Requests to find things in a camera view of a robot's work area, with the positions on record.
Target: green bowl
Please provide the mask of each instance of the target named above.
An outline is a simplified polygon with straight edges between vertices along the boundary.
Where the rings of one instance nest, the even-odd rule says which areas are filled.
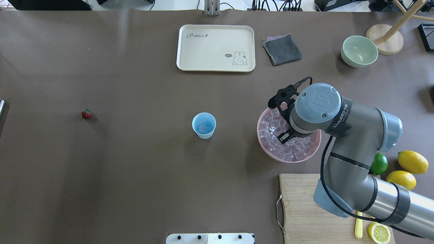
[[[345,63],[362,68],[375,62],[378,50],[375,44],[364,36],[350,36],[342,45],[341,56]]]

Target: black tape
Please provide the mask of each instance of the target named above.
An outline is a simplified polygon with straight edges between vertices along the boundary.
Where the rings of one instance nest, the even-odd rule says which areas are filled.
[[[374,194],[372,194],[372,198],[371,198],[371,201],[369,202],[369,204],[363,210],[361,210],[361,212],[365,212],[368,209],[370,209],[372,207],[372,205],[374,204],[375,199],[377,198],[377,193],[378,193],[377,179],[375,177],[372,177],[372,176],[371,176],[371,178],[374,181]]]
[[[398,191],[398,202],[392,214],[388,218],[380,222],[384,225],[396,225],[401,223],[405,219],[405,217],[407,217],[408,210],[410,209],[411,199],[408,190],[395,183],[391,184],[394,185],[396,190]]]
[[[334,137],[343,136],[351,128],[351,126],[345,124],[351,112],[351,107],[352,100],[341,97],[341,109],[324,132]]]
[[[350,163],[350,164],[354,164],[355,166],[362,167],[362,168],[367,169],[367,170],[370,169],[370,166],[367,166],[367,165],[364,164],[364,163],[361,163],[361,162],[356,161],[356,160],[351,159],[351,158],[347,158],[347,157],[342,156],[342,155],[340,155],[340,154],[337,154],[337,153],[335,153],[335,152],[331,152],[331,153],[330,153],[330,156],[332,156],[332,157],[334,157],[334,158],[337,158],[337,159],[340,159],[340,160],[342,160],[342,161],[348,162],[348,163]]]

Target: gray cloth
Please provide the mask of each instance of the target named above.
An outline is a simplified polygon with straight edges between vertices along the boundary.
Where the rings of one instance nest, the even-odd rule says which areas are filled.
[[[273,61],[273,65],[281,65],[302,58],[300,49],[291,34],[267,37],[264,48]]]

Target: yellow knife handle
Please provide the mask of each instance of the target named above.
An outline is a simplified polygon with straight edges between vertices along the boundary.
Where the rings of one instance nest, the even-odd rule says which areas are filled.
[[[357,211],[357,215],[361,216],[362,213]],[[363,237],[363,222],[359,218],[355,220],[354,235],[359,239]]]

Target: lemon slice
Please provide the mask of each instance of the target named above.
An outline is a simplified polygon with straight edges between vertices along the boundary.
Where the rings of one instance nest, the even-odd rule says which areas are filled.
[[[386,244],[390,241],[390,231],[387,226],[373,222],[368,226],[368,234],[378,244]]]

